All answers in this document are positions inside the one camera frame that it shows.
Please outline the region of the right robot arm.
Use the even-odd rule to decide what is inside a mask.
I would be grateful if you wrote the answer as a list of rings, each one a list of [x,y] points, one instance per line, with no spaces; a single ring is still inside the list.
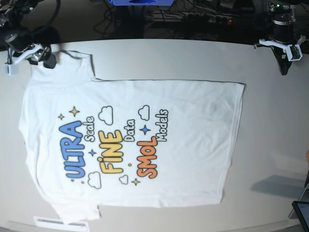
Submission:
[[[21,25],[24,15],[31,13],[39,0],[2,0],[0,2],[0,43],[7,49],[5,72],[9,75],[16,72],[18,63],[26,60],[31,65],[40,62],[45,68],[56,66],[56,57],[51,44],[59,42],[58,32],[52,28],[61,1],[56,1],[56,7],[51,18],[34,30]]]

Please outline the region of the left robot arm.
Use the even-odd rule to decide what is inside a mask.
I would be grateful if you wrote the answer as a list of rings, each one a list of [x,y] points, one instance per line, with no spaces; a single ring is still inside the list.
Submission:
[[[273,51],[280,73],[286,75],[292,62],[301,58],[294,38],[295,6],[280,0],[268,0],[267,7],[272,23],[268,46]]]

